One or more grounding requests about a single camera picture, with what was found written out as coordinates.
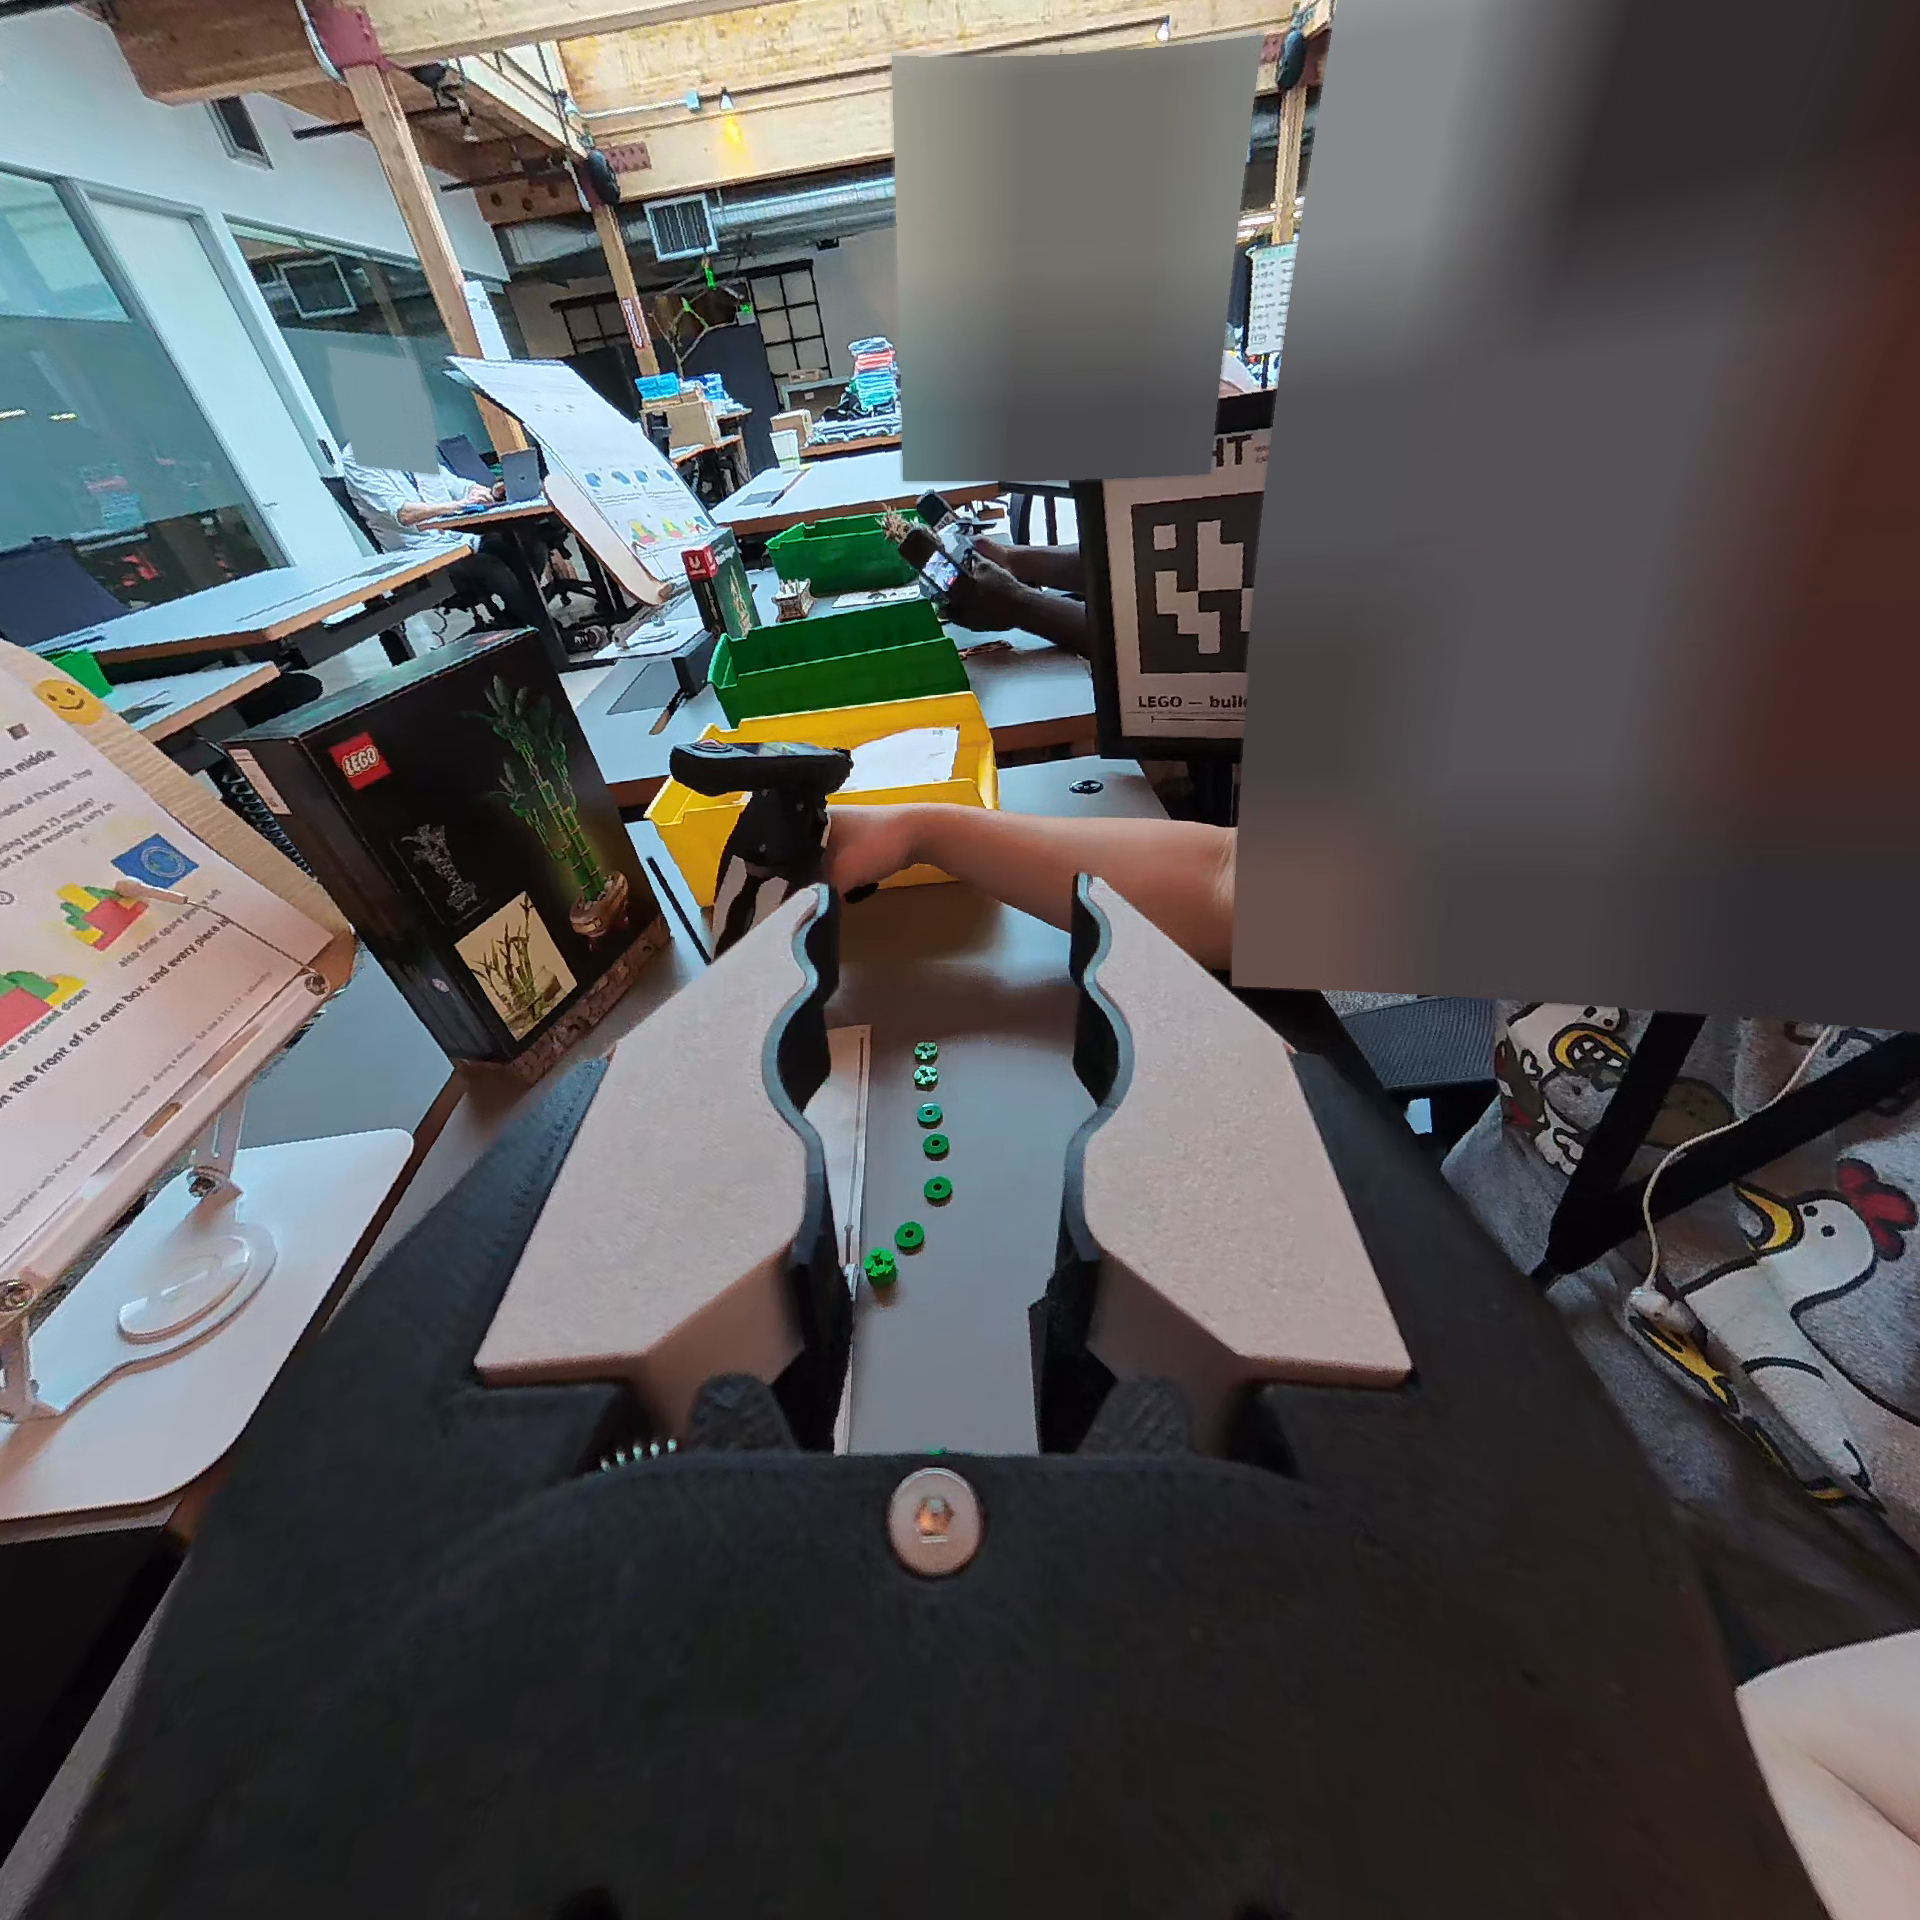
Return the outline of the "person's grey printed shirt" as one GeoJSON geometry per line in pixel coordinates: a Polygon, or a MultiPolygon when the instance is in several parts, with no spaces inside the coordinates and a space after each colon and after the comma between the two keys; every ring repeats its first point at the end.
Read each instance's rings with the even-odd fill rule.
{"type": "Polygon", "coordinates": [[[1888,1031],[1714,1016],[1647,1121],[1613,1115],[1657,1020],[1613,1004],[1495,1009],[1498,1105],[1444,1174],[1515,1266],[1623,1384],[1689,1409],[1773,1494],[1915,1548],[1915,1084],[1773,1156],[1835,1075],[1888,1066],[1888,1031]]]}

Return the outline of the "green plastic bin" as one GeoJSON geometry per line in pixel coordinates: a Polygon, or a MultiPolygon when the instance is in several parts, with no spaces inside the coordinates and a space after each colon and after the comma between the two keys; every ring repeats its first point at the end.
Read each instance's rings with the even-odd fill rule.
{"type": "Polygon", "coordinates": [[[938,609],[897,600],[845,609],[715,642],[709,686],[727,723],[970,694],[970,673],[938,609]]]}
{"type": "Polygon", "coordinates": [[[783,583],[804,580],[815,598],[912,586],[917,572],[884,530],[884,514],[804,520],[770,536],[765,558],[783,583]]]}

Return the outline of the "person's leg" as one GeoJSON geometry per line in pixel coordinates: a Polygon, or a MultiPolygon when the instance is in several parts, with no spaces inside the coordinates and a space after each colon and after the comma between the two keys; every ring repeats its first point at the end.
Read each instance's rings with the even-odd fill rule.
{"type": "Polygon", "coordinates": [[[1917,1916],[1917,1632],[1740,1687],[1770,1798],[1833,1918],[1917,1916]]]}

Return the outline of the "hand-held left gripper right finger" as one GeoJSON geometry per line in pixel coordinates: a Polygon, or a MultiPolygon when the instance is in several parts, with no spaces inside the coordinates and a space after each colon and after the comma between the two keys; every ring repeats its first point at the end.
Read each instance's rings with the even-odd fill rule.
{"type": "Polygon", "coordinates": [[[1076,875],[1059,1260],[1036,1304],[1044,1450],[1164,1378],[1201,1450],[1272,1384],[1402,1390],[1411,1355],[1283,1035],[1108,883],[1076,875]]]}

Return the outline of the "open instruction booklet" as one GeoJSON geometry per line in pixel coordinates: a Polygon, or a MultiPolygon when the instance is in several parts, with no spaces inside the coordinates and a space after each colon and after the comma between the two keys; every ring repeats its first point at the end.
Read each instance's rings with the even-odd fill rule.
{"type": "Polygon", "coordinates": [[[808,1121],[823,1142],[834,1255],[855,1289],[855,1270],[863,1260],[874,1028],[868,1025],[837,1026],[828,1033],[828,1042],[831,1075],[809,1099],[808,1121]]]}

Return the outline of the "another person's forearm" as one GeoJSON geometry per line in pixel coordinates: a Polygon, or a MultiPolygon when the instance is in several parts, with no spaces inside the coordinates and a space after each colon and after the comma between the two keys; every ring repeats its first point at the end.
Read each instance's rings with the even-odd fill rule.
{"type": "Polygon", "coordinates": [[[947,594],[945,617],[975,634],[1033,634],[1090,659],[1087,588],[1080,544],[1009,544],[984,536],[947,594]]]}

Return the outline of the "row of small green pieces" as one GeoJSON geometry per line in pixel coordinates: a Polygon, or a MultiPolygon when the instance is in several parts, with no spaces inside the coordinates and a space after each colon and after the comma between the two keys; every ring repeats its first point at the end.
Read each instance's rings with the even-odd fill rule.
{"type": "Polygon", "coordinates": [[[929,1222],[953,1200],[953,1142],[943,1098],[943,1046],[915,1035],[882,1052],[872,1082],[866,1198],[857,1275],[890,1294],[929,1248],[929,1222]]]}

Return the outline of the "black bamboo toy set box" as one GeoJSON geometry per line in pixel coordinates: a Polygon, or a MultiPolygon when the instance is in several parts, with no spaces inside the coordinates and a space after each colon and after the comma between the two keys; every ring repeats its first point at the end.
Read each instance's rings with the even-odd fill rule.
{"type": "Polygon", "coordinates": [[[538,1082],[671,945],[538,631],[445,646],[228,756],[452,1063],[538,1082]]]}

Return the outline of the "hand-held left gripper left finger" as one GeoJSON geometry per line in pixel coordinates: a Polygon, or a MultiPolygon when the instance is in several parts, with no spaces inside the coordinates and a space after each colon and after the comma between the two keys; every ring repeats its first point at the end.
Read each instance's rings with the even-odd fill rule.
{"type": "Polygon", "coordinates": [[[691,1441],[709,1378],[768,1384],[804,1450],[841,1407],[841,1260],[804,1107],[831,1073],[837,898],[809,884],[610,1055],[475,1375],[624,1384],[691,1441]]]}

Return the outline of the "yellow plastic bin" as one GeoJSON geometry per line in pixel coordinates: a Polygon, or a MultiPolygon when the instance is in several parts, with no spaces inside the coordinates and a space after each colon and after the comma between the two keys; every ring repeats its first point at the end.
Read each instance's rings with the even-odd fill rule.
{"type": "MultiPolygon", "coordinates": [[[[960,729],[953,775],[947,785],[864,791],[848,799],[832,795],[839,808],[897,806],[965,806],[995,810],[1000,806],[1000,771],[985,716],[971,694],[951,694],[912,702],[864,704],[832,711],[802,711],[751,719],[741,728],[709,726],[700,738],[715,742],[804,742],[811,745],[853,751],[863,742],[904,729],[960,729]]],[[[674,858],[692,898],[713,906],[715,879],[724,843],[743,808],[741,795],[700,799],[671,778],[644,811],[666,851],[674,858]]]]}

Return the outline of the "document stand with instruction sheet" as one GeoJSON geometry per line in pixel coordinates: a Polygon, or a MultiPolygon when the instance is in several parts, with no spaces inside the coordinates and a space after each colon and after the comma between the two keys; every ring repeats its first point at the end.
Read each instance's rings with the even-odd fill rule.
{"type": "Polygon", "coordinates": [[[355,939],[314,881],[9,642],[3,723],[5,1282],[7,1251],[145,1114],[236,1052],[263,1056],[257,1082],[351,980],[355,939]]]}

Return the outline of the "black framed marker sign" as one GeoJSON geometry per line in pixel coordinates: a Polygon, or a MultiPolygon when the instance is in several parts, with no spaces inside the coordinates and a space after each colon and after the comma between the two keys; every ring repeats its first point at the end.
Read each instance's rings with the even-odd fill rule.
{"type": "Polygon", "coordinates": [[[1072,488],[1106,756],[1242,755],[1272,404],[1224,401],[1197,475],[1072,488]]]}

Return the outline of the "background document stand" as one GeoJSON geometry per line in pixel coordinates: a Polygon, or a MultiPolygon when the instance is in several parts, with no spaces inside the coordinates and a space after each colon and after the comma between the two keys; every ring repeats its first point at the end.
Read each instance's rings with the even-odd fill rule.
{"type": "Polygon", "coordinates": [[[547,502],[623,590],[659,609],[689,588],[681,554],[715,523],[636,422],[571,363],[452,354],[448,371],[539,446],[547,502]]]}

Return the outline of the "small dark green box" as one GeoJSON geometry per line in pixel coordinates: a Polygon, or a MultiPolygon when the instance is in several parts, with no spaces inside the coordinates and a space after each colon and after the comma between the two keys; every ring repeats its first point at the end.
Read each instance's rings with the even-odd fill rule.
{"type": "Polygon", "coordinates": [[[732,529],[717,527],[689,542],[681,548],[681,564],[709,634],[741,641],[762,625],[751,572],[732,529]]]}

